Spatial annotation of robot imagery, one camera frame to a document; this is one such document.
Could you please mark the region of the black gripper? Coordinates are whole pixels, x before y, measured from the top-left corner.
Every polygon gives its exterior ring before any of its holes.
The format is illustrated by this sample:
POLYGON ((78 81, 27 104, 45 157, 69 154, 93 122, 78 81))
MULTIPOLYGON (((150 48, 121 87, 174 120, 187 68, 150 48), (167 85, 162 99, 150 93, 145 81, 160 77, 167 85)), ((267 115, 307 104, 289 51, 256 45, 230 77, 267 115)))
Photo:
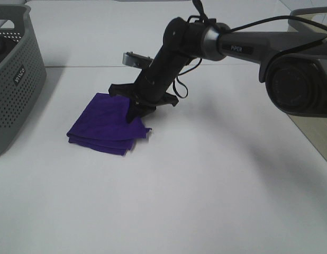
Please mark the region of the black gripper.
POLYGON ((126 114, 128 123, 153 113, 156 106, 176 106, 178 98, 167 93, 167 89, 188 62, 190 57, 185 54, 159 50, 150 66, 141 69, 133 83, 111 84, 108 93, 110 96, 120 95, 131 99, 126 114))

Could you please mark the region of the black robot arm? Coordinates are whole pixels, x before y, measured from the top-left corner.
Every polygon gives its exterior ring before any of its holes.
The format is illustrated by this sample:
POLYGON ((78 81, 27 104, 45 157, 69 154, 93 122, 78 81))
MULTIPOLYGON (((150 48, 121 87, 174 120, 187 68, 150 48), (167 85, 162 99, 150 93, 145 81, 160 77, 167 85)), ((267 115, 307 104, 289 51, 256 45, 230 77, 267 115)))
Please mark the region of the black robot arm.
POLYGON ((327 26, 297 16, 292 20, 315 31, 249 32, 246 25, 232 29, 205 15, 195 22, 177 17, 166 26, 153 59, 125 54, 124 64, 140 68, 140 74, 133 83, 111 85, 108 92, 129 98, 126 120, 131 122, 158 106, 178 103, 180 95, 167 90, 192 60, 232 57, 259 65, 259 81, 282 112, 327 118, 327 26))

